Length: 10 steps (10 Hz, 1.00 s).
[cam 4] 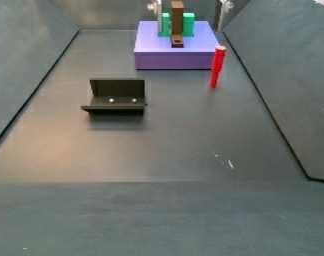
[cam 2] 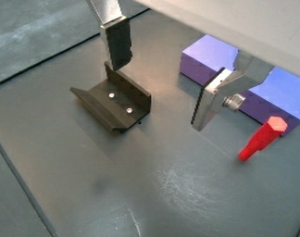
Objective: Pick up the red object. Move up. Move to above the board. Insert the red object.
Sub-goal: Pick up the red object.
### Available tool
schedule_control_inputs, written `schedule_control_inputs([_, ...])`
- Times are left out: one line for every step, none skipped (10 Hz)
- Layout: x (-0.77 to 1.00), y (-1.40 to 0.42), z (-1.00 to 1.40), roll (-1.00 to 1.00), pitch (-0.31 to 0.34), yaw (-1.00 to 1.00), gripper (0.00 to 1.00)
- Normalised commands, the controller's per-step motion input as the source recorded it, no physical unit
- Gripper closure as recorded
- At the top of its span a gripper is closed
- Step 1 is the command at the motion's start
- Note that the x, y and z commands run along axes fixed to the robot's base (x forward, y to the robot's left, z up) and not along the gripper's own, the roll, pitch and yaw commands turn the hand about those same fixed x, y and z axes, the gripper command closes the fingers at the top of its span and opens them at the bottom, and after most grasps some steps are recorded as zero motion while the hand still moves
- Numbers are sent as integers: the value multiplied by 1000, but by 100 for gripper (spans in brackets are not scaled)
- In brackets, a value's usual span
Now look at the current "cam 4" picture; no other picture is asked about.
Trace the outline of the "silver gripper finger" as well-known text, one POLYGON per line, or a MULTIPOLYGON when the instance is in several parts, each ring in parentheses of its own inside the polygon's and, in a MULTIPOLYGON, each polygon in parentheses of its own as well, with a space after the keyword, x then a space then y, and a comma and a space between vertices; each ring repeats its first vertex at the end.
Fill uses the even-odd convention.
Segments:
POLYGON ((157 20, 163 20, 163 0, 152 0, 152 3, 148 5, 148 9, 155 12, 157 20))
POLYGON ((219 0, 219 2, 220 2, 219 30, 223 30, 225 15, 235 8, 235 3, 231 0, 219 0))

